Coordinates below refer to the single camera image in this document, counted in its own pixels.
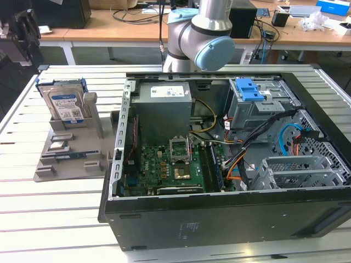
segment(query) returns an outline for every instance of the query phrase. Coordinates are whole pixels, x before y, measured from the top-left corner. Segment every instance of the motherboard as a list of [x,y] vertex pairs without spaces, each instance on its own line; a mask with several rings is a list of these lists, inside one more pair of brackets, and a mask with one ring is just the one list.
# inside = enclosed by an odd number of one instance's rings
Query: motherboard
[[[172,161],[174,158],[187,156],[188,153],[189,159]],[[208,167],[207,158],[211,158],[210,163],[214,169]],[[140,173],[126,176],[125,195],[173,195],[182,192],[203,193],[220,190],[223,183],[219,185],[219,179],[212,178],[211,172],[218,170],[220,175],[219,164],[223,160],[224,151],[221,144],[188,146],[173,144],[172,150],[171,144],[145,145],[141,150]]]

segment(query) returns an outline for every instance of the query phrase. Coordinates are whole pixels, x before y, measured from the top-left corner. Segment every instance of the blue drive bay latch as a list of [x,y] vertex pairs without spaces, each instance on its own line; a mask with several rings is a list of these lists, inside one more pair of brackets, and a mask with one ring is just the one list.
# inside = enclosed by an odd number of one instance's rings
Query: blue drive bay latch
[[257,89],[257,85],[250,78],[237,78],[235,80],[236,87],[242,95],[243,101],[263,101],[262,96]]

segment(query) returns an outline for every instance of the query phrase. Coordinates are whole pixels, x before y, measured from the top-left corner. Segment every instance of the green motherboard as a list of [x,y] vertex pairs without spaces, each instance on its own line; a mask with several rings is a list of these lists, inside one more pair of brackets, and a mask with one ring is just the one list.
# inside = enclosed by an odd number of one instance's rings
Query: green motherboard
[[[169,145],[143,146],[141,151],[141,170],[137,177],[125,180],[126,194],[129,196],[152,196],[163,187],[202,187],[206,192],[203,165],[199,155],[200,145],[191,145],[189,164],[172,163]],[[224,160],[221,145],[215,145],[217,162]],[[172,155],[187,154],[186,148],[173,147]]]

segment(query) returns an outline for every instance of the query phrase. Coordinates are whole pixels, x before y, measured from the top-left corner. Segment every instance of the white table leg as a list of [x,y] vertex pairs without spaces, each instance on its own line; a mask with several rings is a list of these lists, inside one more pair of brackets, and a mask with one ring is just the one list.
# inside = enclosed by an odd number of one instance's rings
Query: white table leg
[[250,63],[250,59],[253,51],[255,50],[254,45],[246,45],[241,55],[240,65],[247,65]]
[[114,48],[108,47],[107,50],[108,50],[108,52],[109,52],[110,60],[114,60],[114,59],[115,59]]
[[61,47],[64,50],[68,65],[75,65],[76,61],[75,61],[75,57],[73,56],[73,52],[72,52],[72,47],[73,47],[72,43],[69,41],[62,42]]

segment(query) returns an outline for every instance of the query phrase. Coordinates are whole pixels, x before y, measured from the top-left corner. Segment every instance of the blue hard drive label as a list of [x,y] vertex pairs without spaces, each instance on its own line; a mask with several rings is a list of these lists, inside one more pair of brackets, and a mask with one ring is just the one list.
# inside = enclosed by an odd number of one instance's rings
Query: blue hard drive label
[[54,95],[51,97],[53,105],[65,123],[83,122],[81,108],[77,106],[77,97],[74,94]]

